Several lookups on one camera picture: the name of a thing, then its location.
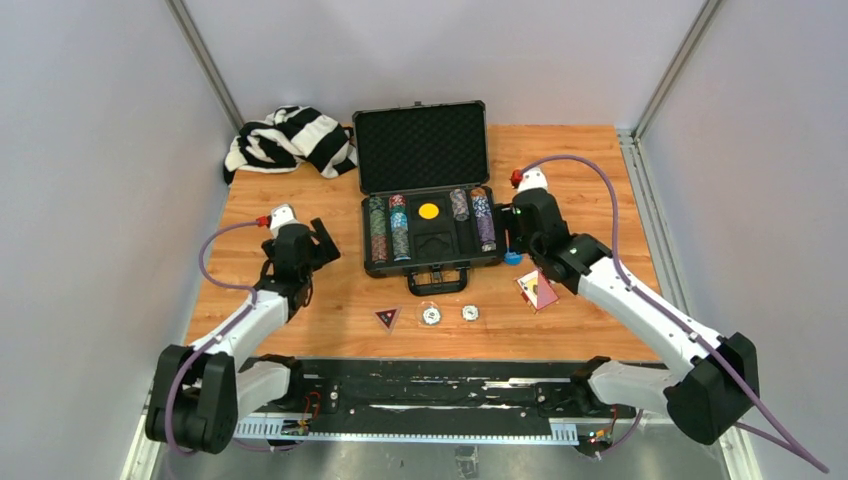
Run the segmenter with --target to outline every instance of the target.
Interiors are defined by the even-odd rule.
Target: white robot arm
[[[584,399],[584,410],[600,404],[622,404],[668,414],[690,438],[712,444],[752,403],[696,338],[701,337],[721,352],[758,391],[753,344],[739,333],[725,338],[698,323],[625,266],[617,269],[612,252],[597,239],[569,232],[556,199],[547,192],[541,170],[530,169],[518,182],[515,180],[518,194],[508,206],[505,219],[510,247],[529,254],[548,279],[610,313],[655,351],[667,367],[636,367],[596,357],[572,378],[574,388],[584,391],[569,393]],[[671,311],[692,333],[684,332],[634,289]]]
[[[298,222],[289,205],[263,218],[271,239],[262,244],[267,260],[248,298],[215,330],[190,346],[171,345],[159,356],[145,433],[166,441],[165,413],[172,409],[177,445],[209,453],[222,451],[237,422],[263,405],[286,397],[299,372],[291,357],[268,355],[237,373],[268,335],[288,323],[312,297],[312,273],[340,257],[320,220],[315,231]],[[168,405],[180,368],[198,352]]]

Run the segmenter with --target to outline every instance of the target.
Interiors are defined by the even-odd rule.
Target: wooden surface
[[[630,270],[656,288],[656,279],[639,213],[612,127],[491,126],[489,158],[495,200],[514,195],[509,176],[515,168],[546,155],[572,153],[597,162],[615,184],[621,208],[621,257]],[[603,182],[589,168],[573,162],[544,167],[550,191],[573,232],[587,232],[610,244],[610,201]],[[321,217],[342,252],[342,258],[315,274],[312,304],[260,346],[258,354],[331,357],[420,357],[533,360],[585,360],[607,355],[621,360],[656,360],[641,341],[599,308],[556,286],[557,305],[533,314],[514,279],[533,266],[502,264],[471,271],[465,291],[425,299],[414,297],[402,277],[372,279],[362,258],[362,221],[358,171],[337,179],[322,178],[310,165],[291,174],[238,172],[221,225],[266,215],[290,203],[303,223]],[[220,237],[209,271],[231,283],[253,284],[264,260],[260,243],[266,229],[250,228]],[[187,341],[206,334],[245,299],[243,292],[223,290],[208,282],[200,292]],[[415,311],[422,300],[436,302],[442,322],[419,323]],[[474,323],[460,315],[475,304],[481,318]],[[373,312],[401,306],[391,335]]]

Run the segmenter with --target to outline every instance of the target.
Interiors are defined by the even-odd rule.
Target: poker chip stack
[[[392,251],[395,261],[410,260],[409,223],[406,218],[406,199],[403,195],[389,197],[389,220],[392,226]]]
[[[377,197],[368,200],[369,223],[371,226],[371,260],[383,263],[389,259],[389,244],[386,239],[386,204]]]
[[[483,244],[483,251],[491,252],[495,249],[495,222],[492,219],[492,209],[489,207],[485,190],[482,188],[471,190],[471,206],[477,218],[477,233],[480,243]]]
[[[457,188],[450,193],[450,199],[453,218],[460,222],[468,220],[468,200],[465,198],[465,192]]]

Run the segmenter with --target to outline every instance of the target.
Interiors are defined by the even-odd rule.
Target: striped cloth
[[[232,182],[237,169],[288,173],[309,162],[326,178],[357,166],[350,131],[312,107],[285,106],[248,122],[230,145],[224,160],[224,179]]]

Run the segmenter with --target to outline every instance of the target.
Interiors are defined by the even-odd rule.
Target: poker chip case
[[[359,111],[353,128],[370,276],[406,276],[425,296],[461,291],[470,268],[501,262],[483,102]],[[459,280],[442,281],[447,270]]]

